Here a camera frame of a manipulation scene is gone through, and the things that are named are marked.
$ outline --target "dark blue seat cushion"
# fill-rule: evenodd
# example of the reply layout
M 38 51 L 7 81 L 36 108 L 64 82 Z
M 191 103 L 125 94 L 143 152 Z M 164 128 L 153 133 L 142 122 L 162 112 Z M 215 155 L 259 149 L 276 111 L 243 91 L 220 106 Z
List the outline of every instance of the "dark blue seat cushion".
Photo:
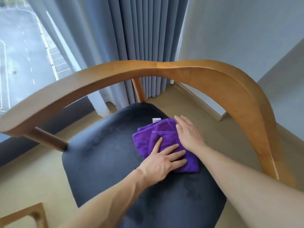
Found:
M 168 117 L 152 104 L 135 103 L 72 138 L 62 161 L 78 207 L 140 165 L 132 134 L 152 118 Z M 225 203 L 225 195 L 200 163 L 198 173 L 171 172 L 143 192 L 119 227 L 214 227 Z

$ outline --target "light blue curtain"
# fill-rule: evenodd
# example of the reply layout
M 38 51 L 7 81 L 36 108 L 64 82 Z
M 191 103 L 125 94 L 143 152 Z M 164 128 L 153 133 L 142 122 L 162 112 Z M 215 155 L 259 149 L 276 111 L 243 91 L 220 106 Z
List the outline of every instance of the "light blue curtain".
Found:
M 188 0 L 42 2 L 59 31 L 68 31 L 61 34 L 84 69 L 116 60 L 174 61 Z M 147 98 L 166 89 L 166 78 L 147 76 L 141 80 Z M 131 80 L 100 93 L 117 109 L 138 101 Z

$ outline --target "window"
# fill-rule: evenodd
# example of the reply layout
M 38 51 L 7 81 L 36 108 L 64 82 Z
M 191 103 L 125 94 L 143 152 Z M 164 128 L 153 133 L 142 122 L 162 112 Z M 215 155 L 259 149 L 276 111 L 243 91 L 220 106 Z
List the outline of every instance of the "window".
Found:
M 0 0 L 0 116 L 71 73 L 26 0 Z

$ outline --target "purple microfiber towel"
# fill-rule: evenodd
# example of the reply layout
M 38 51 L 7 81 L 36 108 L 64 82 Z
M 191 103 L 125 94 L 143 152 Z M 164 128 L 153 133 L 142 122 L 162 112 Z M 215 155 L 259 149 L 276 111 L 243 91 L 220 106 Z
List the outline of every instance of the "purple microfiber towel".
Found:
M 179 144 L 179 147 L 174 151 L 178 152 L 185 149 L 179 141 L 178 133 L 176 130 L 176 122 L 174 119 L 163 119 L 159 122 L 138 128 L 138 132 L 133 134 L 135 146 L 143 159 L 146 159 L 152 152 L 156 142 L 160 137 L 163 138 L 159 152 L 167 147 Z M 175 172 L 198 172 L 199 164 L 198 158 L 186 150 L 186 154 L 182 159 L 187 159 L 187 164 L 176 169 Z

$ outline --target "curtain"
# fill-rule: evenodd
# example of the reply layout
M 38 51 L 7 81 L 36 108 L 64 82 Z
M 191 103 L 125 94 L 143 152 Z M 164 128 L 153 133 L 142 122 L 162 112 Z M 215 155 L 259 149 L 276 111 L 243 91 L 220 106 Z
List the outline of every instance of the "curtain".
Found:
M 117 60 L 174 61 L 188 0 L 28 2 L 71 69 L 78 71 Z M 147 76 L 141 80 L 147 98 L 166 88 L 166 78 Z M 101 89 L 89 98 L 95 108 L 106 107 L 104 102 L 110 101 L 118 110 L 138 102 L 131 80 Z

